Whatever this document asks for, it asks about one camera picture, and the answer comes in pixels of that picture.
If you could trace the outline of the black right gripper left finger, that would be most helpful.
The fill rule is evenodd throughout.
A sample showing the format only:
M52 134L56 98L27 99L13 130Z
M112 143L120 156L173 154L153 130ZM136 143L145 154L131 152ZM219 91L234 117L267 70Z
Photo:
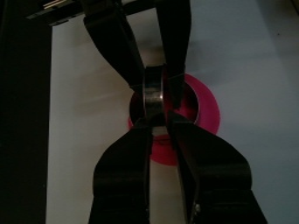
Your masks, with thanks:
M88 224L149 224L152 129L139 119L104 151L93 171Z

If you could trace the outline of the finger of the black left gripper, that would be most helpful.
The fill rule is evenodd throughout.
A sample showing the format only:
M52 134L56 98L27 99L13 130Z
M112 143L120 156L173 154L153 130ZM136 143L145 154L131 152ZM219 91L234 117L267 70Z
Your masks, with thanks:
M185 57L192 26L191 0L155 0L155 8L172 106L177 109L183 99Z
M96 48L139 94L143 93L145 67L127 16L117 4L84 4L84 25Z

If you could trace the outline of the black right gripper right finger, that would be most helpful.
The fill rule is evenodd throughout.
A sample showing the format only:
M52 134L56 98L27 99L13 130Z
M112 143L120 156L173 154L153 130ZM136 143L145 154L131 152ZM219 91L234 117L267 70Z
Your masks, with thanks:
M251 190L248 161L220 137L175 112L167 123L176 150L187 224L267 224Z

